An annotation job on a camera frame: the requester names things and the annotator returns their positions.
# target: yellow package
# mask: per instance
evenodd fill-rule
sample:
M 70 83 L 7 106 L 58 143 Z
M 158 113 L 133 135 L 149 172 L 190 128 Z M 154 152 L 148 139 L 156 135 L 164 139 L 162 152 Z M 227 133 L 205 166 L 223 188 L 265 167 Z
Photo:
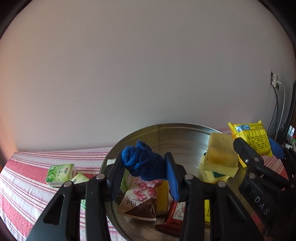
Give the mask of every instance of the yellow package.
M 248 143 L 259 155 L 272 156 L 267 133 L 261 121 L 258 123 L 248 124 L 231 124 L 230 127 L 233 139 L 241 137 Z M 247 165 L 239 158 L 239 162 L 243 167 Z
M 156 216 L 168 214 L 168 181 L 163 181 L 158 187 Z
M 210 215 L 210 200 L 205 200 L 205 223 L 210 224 L 211 215 Z

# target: red snack package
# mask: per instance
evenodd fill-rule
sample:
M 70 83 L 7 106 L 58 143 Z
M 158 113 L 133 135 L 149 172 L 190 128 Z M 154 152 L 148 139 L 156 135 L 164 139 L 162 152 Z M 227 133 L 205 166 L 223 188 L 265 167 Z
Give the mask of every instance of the red snack package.
M 176 202 L 173 200 L 164 223 L 154 226 L 156 230 L 179 237 L 182 230 L 185 205 L 186 202 Z

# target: green tea box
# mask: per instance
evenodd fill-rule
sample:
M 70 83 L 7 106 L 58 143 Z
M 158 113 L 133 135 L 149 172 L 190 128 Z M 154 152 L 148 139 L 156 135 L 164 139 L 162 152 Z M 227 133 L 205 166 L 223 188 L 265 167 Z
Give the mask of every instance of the green tea box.
M 76 173 L 74 164 L 52 165 L 48 170 L 45 182 L 51 187 L 60 187 L 65 181 L 76 176 Z
M 88 182 L 89 179 L 81 173 L 78 173 L 73 179 L 71 180 L 74 184 Z M 85 199 L 81 200 L 81 207 L 85 209 Z

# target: power outlet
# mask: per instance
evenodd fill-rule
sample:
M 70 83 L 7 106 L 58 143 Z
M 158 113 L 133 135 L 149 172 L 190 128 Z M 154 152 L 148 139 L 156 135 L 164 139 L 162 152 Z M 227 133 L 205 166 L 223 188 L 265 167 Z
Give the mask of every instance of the power outlet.
M 277 80 L 278 80 L 278 77 L 276 74 L 274 74 L 273 72 L 271 72 L 271 80 L 270 80 L 270 83 L 271 85 L 276 88 L 277 87 Z

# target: green box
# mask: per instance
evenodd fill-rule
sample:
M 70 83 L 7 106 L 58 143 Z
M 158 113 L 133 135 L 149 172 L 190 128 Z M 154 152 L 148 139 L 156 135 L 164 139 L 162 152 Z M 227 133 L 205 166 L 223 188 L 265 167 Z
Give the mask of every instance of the green box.
M 74 164 L 50 166 L 45 182 L 52 187 L 60 187 L 65 181 L 71 180 L 77 173 Z
M 84 176 L 82 173 L 78 173 L 75 177 L 73 177 L 73 179 L 71 180 L 74 184 L 78 184 L 78 183 L 83 183 L 83 182 L 88 182 L 89 179 Z M 81 207 L 83 207 L 85 209 L 85 199 L 81 200 Z
M 116 159 L 108 159 L 106 166 L 114 164 L 115 161 L 116 161 Z M 121 180 L 121 185 L 120 185 L 120 190 L 122 191 L 123 194 L 125 194 L 128 189 L 128 186 L 131 182 L 131 177 L 132 176 L 131 176 L 130 172 L 127 169 L 125 169 L 124 173 L 123 173 L 122 180 Z

